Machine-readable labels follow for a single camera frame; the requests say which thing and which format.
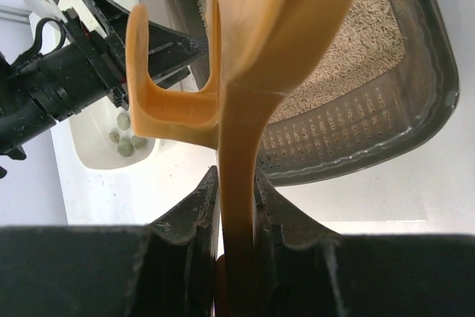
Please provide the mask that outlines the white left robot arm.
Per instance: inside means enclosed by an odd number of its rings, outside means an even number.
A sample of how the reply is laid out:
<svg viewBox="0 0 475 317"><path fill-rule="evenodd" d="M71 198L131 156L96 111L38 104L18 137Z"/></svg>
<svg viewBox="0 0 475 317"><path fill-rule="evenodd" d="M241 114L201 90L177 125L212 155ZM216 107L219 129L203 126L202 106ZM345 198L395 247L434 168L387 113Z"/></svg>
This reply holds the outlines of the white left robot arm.
<svg viewBox="0 0 475 317"><path fill-rule="evenodd" d="M23 144L107 97L129 105L125 32L129 10L113 0L82 0L101 36L73 8L65 19L40 19L32 46L13 63L1 60L1 155L25 160Z"/></svg>

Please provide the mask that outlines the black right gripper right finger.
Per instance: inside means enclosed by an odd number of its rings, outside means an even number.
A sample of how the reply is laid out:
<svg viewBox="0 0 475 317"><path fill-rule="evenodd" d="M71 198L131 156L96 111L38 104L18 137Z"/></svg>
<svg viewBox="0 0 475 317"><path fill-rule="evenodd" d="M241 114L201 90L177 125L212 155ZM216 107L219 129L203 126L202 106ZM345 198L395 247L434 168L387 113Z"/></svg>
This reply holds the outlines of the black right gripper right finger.
<svg viewBox="0 0 475 317"><path fill-rule="evenodd" d="M259 316L472 316L471 235L341 235L255 173Z"/></svg>

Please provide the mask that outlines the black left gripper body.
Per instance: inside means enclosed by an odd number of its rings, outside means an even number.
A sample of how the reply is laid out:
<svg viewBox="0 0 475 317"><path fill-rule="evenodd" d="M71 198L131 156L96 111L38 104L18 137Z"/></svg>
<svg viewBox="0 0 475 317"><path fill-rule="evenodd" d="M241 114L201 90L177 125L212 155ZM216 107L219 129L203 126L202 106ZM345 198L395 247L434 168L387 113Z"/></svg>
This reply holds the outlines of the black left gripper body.
<svg viewBox="0 0 475 317"><path fill-rule="evenodd" d="M99 88L116 106L128 108L127 75L125 66L125 33L129 10L113 0L81 0L98 22L105 35L87 29L73 8L63 12L66 36L85 56L87 69L102 83ZM169 89L185 79L188 66L208 54L208 42L180 31L148 22L149 43L145 58L152 82Z"/></svg>

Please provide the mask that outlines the yellow litter scoop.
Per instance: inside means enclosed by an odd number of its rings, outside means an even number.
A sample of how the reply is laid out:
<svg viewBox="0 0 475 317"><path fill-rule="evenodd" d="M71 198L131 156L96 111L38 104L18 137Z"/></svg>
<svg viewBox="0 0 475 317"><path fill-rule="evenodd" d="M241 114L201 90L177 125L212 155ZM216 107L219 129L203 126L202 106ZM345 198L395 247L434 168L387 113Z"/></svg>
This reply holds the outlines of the yellow litter scoop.
<svg viewBox="0 0 475 317"><path fill-rule="evenodd" d="M195 93L148 73L148 13L128 18L126 77L142 137L217 151L226 289L235 316L254 316L253 180L261 135L280 102L315 69L353 0L206 0L210 77Z"/></svg>

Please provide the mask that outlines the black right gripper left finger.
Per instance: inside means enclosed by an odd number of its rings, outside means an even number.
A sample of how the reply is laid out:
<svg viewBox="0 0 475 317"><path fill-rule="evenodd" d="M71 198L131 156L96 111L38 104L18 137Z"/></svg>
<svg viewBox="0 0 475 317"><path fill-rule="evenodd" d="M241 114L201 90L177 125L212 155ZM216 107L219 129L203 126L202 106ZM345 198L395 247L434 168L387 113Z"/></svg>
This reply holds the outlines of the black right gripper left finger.
<svg viewBox="0 0 475 317"><path fill-rule="evenodd" d="M3 316L211 316L217 169L144 226L1 230Z"/></svg>

